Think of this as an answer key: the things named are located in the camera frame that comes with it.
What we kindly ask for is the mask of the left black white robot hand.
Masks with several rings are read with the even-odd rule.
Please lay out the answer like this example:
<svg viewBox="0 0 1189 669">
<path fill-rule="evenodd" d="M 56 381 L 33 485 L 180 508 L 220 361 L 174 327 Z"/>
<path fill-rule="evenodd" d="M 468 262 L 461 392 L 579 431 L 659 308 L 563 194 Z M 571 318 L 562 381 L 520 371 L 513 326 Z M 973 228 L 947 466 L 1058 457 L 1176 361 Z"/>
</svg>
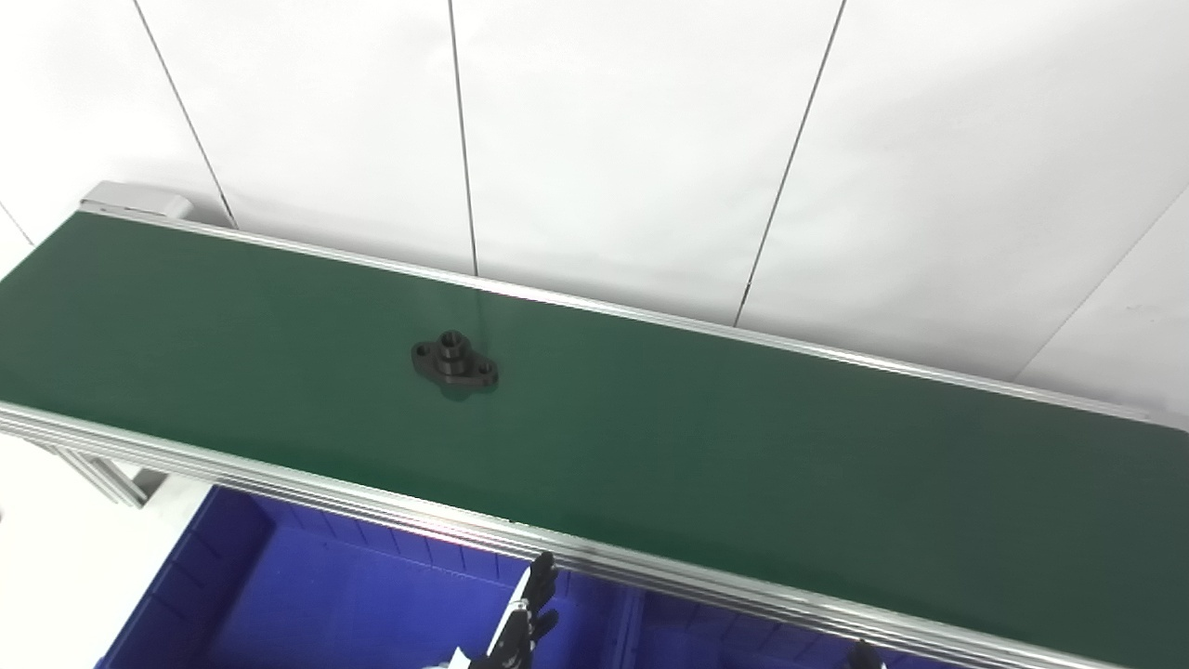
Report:
<svg viewBox="0 0 1189 669">
<path fill-rule="evenodd" d="M 457 648 L 445 668 L 530 668 L 537 643 L 556 627 L 559 612 L 547 610 L 559 569 L 552 553 L 540 553 L 520 576 L 487 650 L 471 658 Z"/>
</svg>

